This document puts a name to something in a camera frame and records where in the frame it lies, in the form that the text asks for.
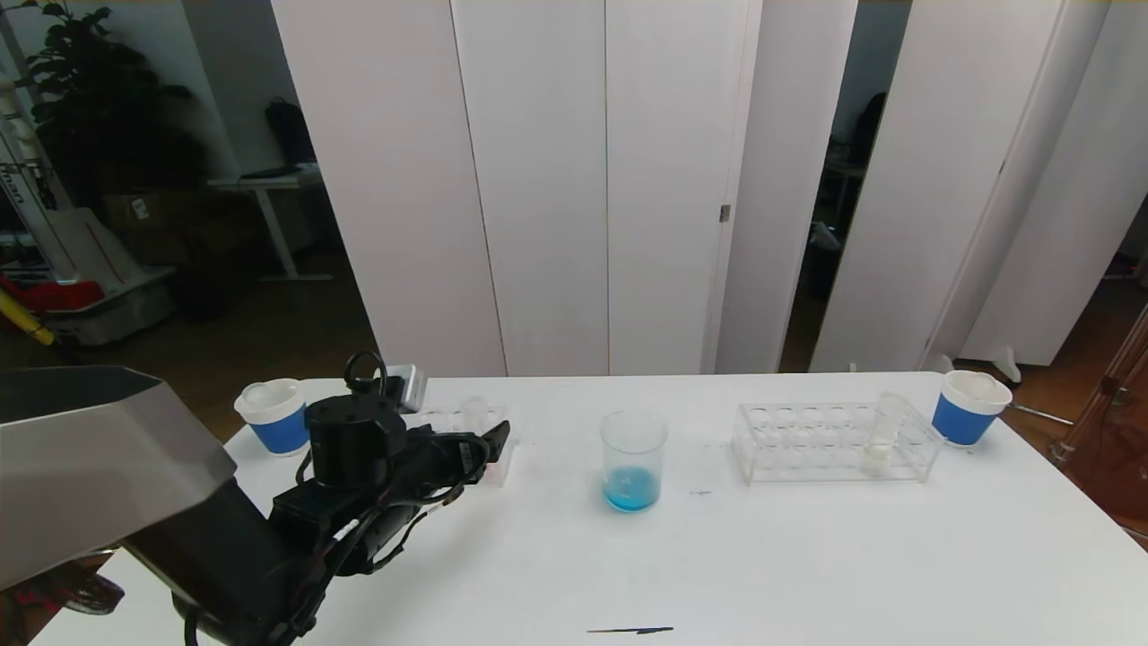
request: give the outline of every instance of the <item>paper cup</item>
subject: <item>paper cup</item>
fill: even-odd
[[[235,413],[276,456],[294,456],[307,447],[305,408],[307,402],[296,380],[250,384],[235,400]]]
[[[1013,391],[991,376],[952,371],[940,387],[933,428],[953,444],[977,444],[1010,402]]]

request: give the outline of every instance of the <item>cardboard box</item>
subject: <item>cardboard box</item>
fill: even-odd
[[[121,239],[142,264],[203,268],[224,256],[242,252],[262,239],[262,221],[217,217],[181,229],[121,231]]]
[[[250,197],[225,190],[104,195],[103,205],[108,227],[116,231],[171,231],[223,216],[261,217]]]

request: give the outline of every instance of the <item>desk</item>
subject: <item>desk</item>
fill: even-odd
[[[841,210],[845,208],[845,190],[850,187],[850,179],[864,179],[868,165],[850,163],[841,159],[825,159],[825,171],[836,172],[841,176],[841,187],[837,192],[837,208],[833,210],[840,226]]]
[[[946,447],[926,484],[747,488],[735,473],[738,403],[892,390],[931,412],[939,389],[930,373],[432,380],[427,408],[476,395],[511,407],[522,444],[506,487],[468,488],[386,569],[335,579],[301,643],[1142,646],[1148,555],[1002,422]],[[637,515],[606,507],[597,472],[598,423],[622,407],[670,429],[661,499]],[[227,451],[267,513],[297,459],[271,458],[249,429]],[[117,554],[101,574],[126,591],[119,608],[64,612],[34,646],[179,643],[140,563]],[[674,630],[587,633],[639,626]]]
[[[290,255],[290,247],[284,236],[282,225],[279,216],[276,215],[276,207],[271,203],[270,190],[290,190],[304,188],[323,182],[323,174],[318,168],[303,169],[290,174],[279,177],[253,177],[238,179],[212,179],[208,186],[222,190],[250,190],[255,193],[255,199],[259,202],[259,210],[263,211],[263,219],[267,223],[267,231],[271,232],[271,241],[276,247],[276,255],[282,264],[282,275],[266,275],[264,280],[331,280],[329,273],[300,274],[295,267],[295,258]]]

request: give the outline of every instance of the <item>potted plant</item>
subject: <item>potted plant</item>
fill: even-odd
[[[202,182],[207,150],[173,118],[191,92],[161,83],[142,54],[110,38],[102,23],[111,9],[78,17],[65,2],[22,6],[56,21],[22,83],[44,98],[32,108],[36,130],[77,205],[102,211],[102,194]]]

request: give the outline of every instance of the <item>white folding screen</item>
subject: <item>white folding screen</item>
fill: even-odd
[[[449,1],[272,7],[386,359],[505,375]]]
[[[813,371],[924,359],[1060,2],[915,2]]]
[[[974,322],[993,283],[1002,275],[1001,266],[1008,249],[1025,219],[1077,98],[1108,8],[1107,1],[1064,2],[1061,6],[1061,15],[1029,106],[1021,118],[1021,127],[925,353],[926,365],[937,365],[938,361],[944,365],[939,357],[948,360],[963,357],[961,349],[970,338]],[[1055,257],[1057,263],[1063,259]],[[1038,329],[1030,329],[1030,334],[1037,333]],[[970,359],[994,359],[993,355],[999,350],[1000,347],[990,348],[986,356]]]
[[[718,373],[777,371],[856,6],[762,7]]]
[[[1112,2],[961,357],[1052,364],[1148,192],[1148,5]]]
[[[758,15],[760,0],[606,0],[611,374],[703,371]]]
[[[512,376],[606,375],[603,0],[453,0]]]
[[[452,8],[509,374],[701,372],[760,0]]]

